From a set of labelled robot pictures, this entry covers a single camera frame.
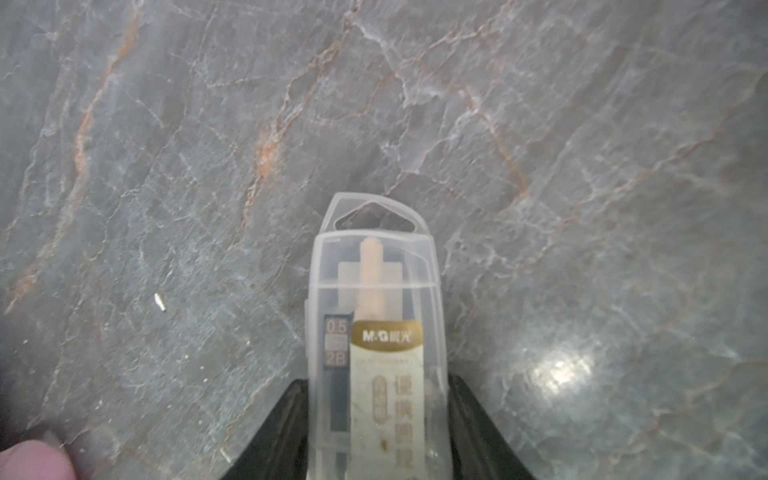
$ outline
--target gray marble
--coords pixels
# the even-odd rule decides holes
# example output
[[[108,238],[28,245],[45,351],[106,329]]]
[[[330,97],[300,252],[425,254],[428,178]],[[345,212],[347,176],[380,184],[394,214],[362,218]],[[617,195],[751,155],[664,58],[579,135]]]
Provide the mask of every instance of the gray marble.
[[[351,190],[427,220],[539,478],[765,478],[767,72],[762,0],[0,1],[6,431],[216,478]]]

